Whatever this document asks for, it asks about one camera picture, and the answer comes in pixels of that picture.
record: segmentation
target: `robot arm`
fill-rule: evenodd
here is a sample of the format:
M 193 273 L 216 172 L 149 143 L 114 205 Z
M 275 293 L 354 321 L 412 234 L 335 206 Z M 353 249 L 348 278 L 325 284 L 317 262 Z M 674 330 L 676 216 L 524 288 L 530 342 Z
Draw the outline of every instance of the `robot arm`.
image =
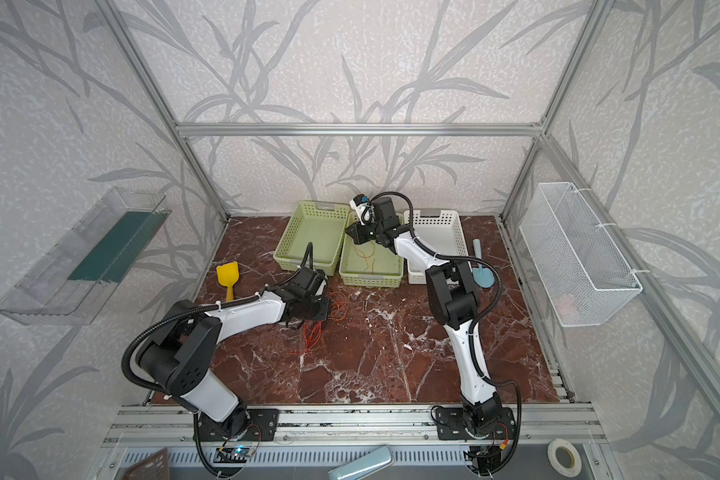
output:
M 311 257 L 309 246 L 305 261 L 307 257 Z M 136 354 L 136 364 L 179 404 L 199 411 L 206 422 L 212 421 L 219 436 L 242 434 L 249 425 L 246 404 L 211 372 L 213 353 L 219 342 L 256 326 L 290 318 L 325 320 L 329 311 L 329 299 L 322 295 L 326 274 L 304 263 L 288 280 L 268 286 L 256 296 L 231 302 L 226 308 L 219 304 L 215 310 L 183 321 L 166 322 L 146 338 Z M 166 318 L 196 308 L 182 300 Z
M 485 436 L 506 408 L 488 376 L 478 335 L 478 286 L 466 260 L 450 260 L 414 236 L 411 225 L 401 225 L 388 197 L 369 200 L 358 195 L 350 202 L 358 221 L 346 229 L 355 244 L 375 241 L 424 272 L 432 316 L 445 328 L 456 356 L 461 379 L 463 421 L 473 436 Z M 448 285 L 456 281 L 456 287 Z

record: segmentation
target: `white plastic basket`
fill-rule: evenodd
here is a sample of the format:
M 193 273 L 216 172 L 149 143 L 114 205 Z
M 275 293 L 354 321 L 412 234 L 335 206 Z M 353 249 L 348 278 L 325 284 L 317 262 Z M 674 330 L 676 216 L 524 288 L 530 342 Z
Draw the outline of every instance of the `white plastic basket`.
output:
M 643 291 L 570 182 L 538 184 L 520 232 L 562 326 L 601 325 Z
M 407 224 L 409 210 L 403 215 Z M 456 210 L 413 210 L 413 228 L 416 236 L 443 255 L 468 255 L 467 242 L 461 230 L 461 220 Z M 423 272 L 411 268 L 408 262 L 408 283 L 423 285 L 427 278 Z

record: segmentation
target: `wall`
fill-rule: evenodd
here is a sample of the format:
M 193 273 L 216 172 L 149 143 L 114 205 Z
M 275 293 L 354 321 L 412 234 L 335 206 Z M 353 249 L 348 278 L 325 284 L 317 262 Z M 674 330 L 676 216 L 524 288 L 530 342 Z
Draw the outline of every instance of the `wall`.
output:
M 622 2 L 552 135 L 720 364 L 720 2 Z M 720 478 L 720 424 L 634 300 L 562 330 L 509 216 L 523 269 L 579 400 L 596 404 L 626 478 Z
M 0 1 L 0 296 L 113 186 L 173 210 L 89 326 L 0 315 L 0 480 L 82 478 L 116 410 L 145 395 L 120 355 L 187 296 L 221 223 L 89 2 Z
M 535 122 L 590 7 L 589 0 L 116 3 L 181 122 Z M 357 190 L 384 188 L 410 194 L 416 206 L 496 213 L 529 144 L 194 139 L 235 214 L 289 212 L 304 199 L 346 203 Z M 446 188 L 455 196 L 432 196 Z

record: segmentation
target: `light blue spatula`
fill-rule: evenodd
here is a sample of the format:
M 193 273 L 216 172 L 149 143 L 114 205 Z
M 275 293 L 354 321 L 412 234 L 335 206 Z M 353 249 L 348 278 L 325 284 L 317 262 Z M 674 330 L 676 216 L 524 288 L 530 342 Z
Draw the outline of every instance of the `light blue spatula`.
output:
M 474 255 L 482 259 L 483 253 L 480 251 L 480 239 L 474 239 L 472 240 L 472 246 L 474 247 Z M 472 275 L 474 276 L 474 281 L 478 285 L 482 286 L 483 288 L 489 288 L 494 284 L 494 274 L 487 268 L 483 268 L 482 265 L 478 265 L 476 267 L 472 267 Z

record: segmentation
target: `light blue object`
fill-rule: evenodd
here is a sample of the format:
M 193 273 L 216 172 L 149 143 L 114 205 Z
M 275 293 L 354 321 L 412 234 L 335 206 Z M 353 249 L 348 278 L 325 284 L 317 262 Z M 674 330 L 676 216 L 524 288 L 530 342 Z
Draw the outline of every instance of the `light blue object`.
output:
M 389 447 L 383 446 L 354 462 L 334 468 L 328 472 L 328 480 L 360 480 L 390 465 L 392 465 L 392 452 L 389 451 Z
M 472 240 L 472 246 L 474 247 L 474 255 L 482 259 L 483 253 L 480 252 L 480 239 L 476 238 Z M 487 268 L 483 268 L 482 265 L 473 267 L 472 275 L 474 276 L 474 281 L 483 288 L 489 288 L 494 284 L 494 273 Z

